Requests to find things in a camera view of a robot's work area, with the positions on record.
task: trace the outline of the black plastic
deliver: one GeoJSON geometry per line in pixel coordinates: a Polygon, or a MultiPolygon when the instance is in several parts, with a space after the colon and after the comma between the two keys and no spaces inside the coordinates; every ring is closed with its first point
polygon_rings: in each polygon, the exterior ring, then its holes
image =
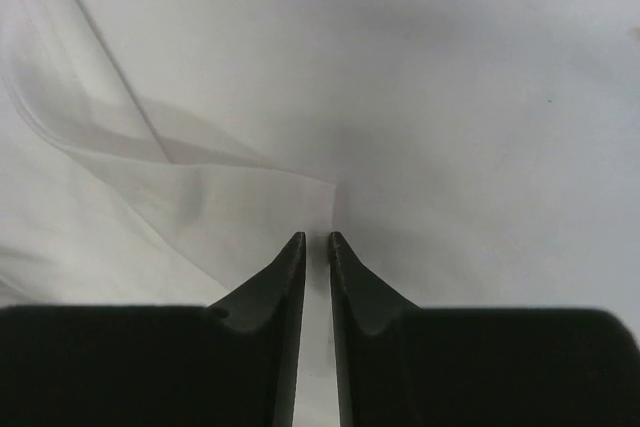
{"type": "Polygon", "coordinates": [[[640,355],[612,315],[421,309],[329,239],[343,427],[639,426],[640,355]]]}
{"type": "Polygon", "coordinates": [[[290,426],[304,280],[299,233],[209,308],[1,310],[0,422],[290,426]]]}

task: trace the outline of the white backdrop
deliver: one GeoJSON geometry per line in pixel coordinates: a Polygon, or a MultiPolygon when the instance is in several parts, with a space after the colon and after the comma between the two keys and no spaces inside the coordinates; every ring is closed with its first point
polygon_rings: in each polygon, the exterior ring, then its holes
{"type": "MultiPolygon", "coordinates": [[[[411,300],[640,335],[640,0],[80,2],[178,160],[337,184],[334,227],[411,300]]],[[[314,345],[298,423],[335,425],[314,345]]]]}

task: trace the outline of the white fabric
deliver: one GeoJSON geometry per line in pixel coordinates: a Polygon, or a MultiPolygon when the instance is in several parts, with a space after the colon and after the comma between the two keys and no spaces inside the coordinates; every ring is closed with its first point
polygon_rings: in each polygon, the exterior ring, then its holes
{"type": "Polygon", "coordinates": [[[332,184],[157,137],[73,0],[0,0],[0,24],[3,304],[210,304],[330,229],[332,184]]]}
{"type": "MultiPolygon", "coordinates": [[[[0,301],[210,302],[333,223],[421,304],[640,335],[638,0],[81,2],[0,0],[0,301]]],[[[321,244],[304,426],[337,425],[321,244]]]]}

